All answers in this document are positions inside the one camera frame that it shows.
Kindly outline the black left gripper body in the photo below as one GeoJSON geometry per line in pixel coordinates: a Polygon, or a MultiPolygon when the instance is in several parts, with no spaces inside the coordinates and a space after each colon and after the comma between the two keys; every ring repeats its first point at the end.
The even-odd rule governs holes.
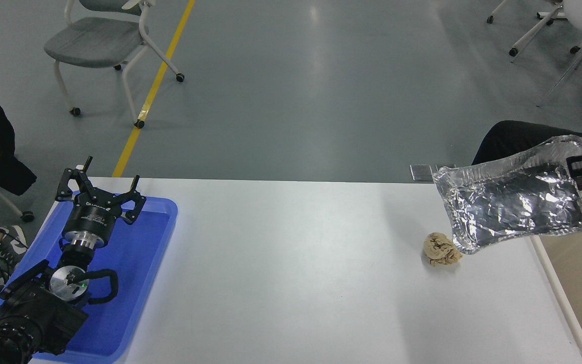
{"type": "Polygon", "coordinates": [[[72,239],[76,233],[90,233],[99,240],[109,240],[116,220],[122,214],[120,205],[106,206],[103,201],[91,201],[88,195],[79,194],[74,198],[63,237],[72,239]]]}

